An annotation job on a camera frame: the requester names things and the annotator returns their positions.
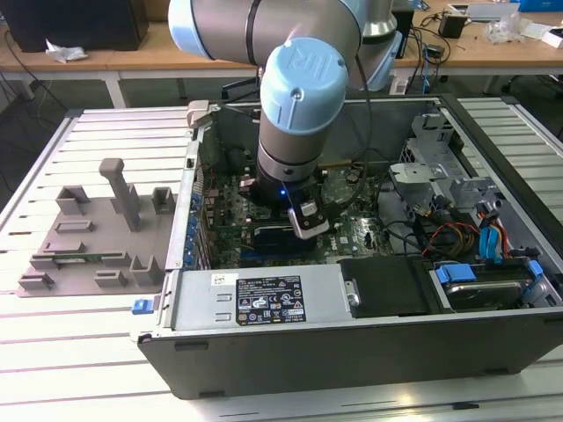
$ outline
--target light blue robot joint cap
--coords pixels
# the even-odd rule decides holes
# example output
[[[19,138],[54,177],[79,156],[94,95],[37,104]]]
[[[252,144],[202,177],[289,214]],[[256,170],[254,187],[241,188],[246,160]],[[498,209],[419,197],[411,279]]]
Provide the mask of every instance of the light blue robot joint cap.
[[[171,0],[168,8],[168,26],[172,39],[180,50],[208,59],[212,58],[197,32],[192,0]]]
[[[347,83],[346,63],[336,48],[315,38],[288,40],[268,58],[262,109],[283,132],[314,134],[336,119]]]
[[[358,28],[360,29],[360,33],[363,33],[363,27],[366,26],[366,0],[340,0],[342,3],[348,7],[348,9],[352,12],[355,17],[356,22],[358,23]]]

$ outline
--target ur logo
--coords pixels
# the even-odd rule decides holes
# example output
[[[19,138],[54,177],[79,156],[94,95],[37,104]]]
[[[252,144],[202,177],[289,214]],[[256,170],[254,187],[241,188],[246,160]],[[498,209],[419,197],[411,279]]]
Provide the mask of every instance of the ur logo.
[[[328,60],[326,57],[305,52],[301,48],[296,48],[289,61],[289,66],[301,70],[303,73],[309,74],[312,79],[319,81],[322,81],[326,76],[326,71],[328,70],[327,64]]]

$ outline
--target workbench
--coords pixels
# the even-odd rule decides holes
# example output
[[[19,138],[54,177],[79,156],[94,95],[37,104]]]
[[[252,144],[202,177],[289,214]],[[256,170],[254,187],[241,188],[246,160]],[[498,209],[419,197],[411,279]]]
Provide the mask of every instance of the workbench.
[[[557,214],[563,209],[563,151],[555,138],[519,105],[498,98],[461,103],[563,220]],[[121,157],[124,178],[135,183],[140,195],[162,184],[178,193],[186,111],[90,110],[65,118],[0,214],[2,420],[317,416],[307,420],[456,422],[563,417],[563,346],[519,375],[185,402],[169,392],[132,339],[156,318],[131,315],[140,296],[18,298],[19,276],[59,212],[55,198],[61,187],[82,185],[90,198],[112,196],[98,173],[103,158]],[[465,154],[485,174],[478,155]]]
[[[414,23],[418,25],[428,14],[441,11],[446,0],[429,0],[430,11],[417,11]],[[558,25],[563,20],[561,13],[524,13],[534,22]],[[468,25],[459,40],[450,40],[451,57],[440,68],[442,76],[498,76],[498,75],[550,75],[563,73],[563,50],[555,49],[539,40],[527,39],[524,43],[505,43],[494,45],[483,35],[484,24]],[[438,24],[428,29],[437,31]],[[0,30],[4,35],[6,27]],[[440,44],[432,34],[425,33],[424,40]],[[106,83],[107,90],[115,108],[128,106],[123,95],[120,80],[123,79],[163,79],[198,77],[251,77],[255,68],[232,62],[215,61],[188,55],[178,50],[173,43],[166,23],[151,23],[149,32],[136,51],[88,51],[89,57],[78,62],[62,64],[55,62],[43,53],[21,53],[18,46],[13,48],[20,60],[40,80],[79,80],[95,79]],[[418,49],[409,40],[403,59],[395,62],[391,86],[392,94],[405,92],[408,78],[412,76],[418,63]],[[0,70],[8,80],[31,82],[27,74],[3,44],[0,47]],[[180,96],[185,96],[184,85],[179,82]]]

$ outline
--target circuit board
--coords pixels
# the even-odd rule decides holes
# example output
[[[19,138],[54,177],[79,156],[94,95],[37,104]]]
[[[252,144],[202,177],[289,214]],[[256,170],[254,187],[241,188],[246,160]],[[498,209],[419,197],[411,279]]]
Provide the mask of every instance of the circuit board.
[[[349,198],[355,191],[358,173],[353,169],[331,169],[323,184],[324,201]],[[238,176],[208,175],[205,209],[211,242],[211,266],[215,269],[256,266],[302,266],[334,264],[343,258],[392,255],[392,248],[370,211],[375,180],[340,217],[331,232],[319,235],[311,251],[292,255],[263,255],[254,250],[256,230],[290,226],[287,212],[274,215],[238,195]]]

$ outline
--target screw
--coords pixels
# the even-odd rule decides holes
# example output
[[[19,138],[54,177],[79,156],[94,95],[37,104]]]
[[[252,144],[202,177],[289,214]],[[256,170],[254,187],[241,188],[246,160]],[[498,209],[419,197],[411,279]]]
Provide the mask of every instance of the screw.
[[[358,298],[357,298],[356,295],[348,295],[348,305],[350,305],[352,308],[355,308],[359,304],[360,304],[360,301],[358,301]]]

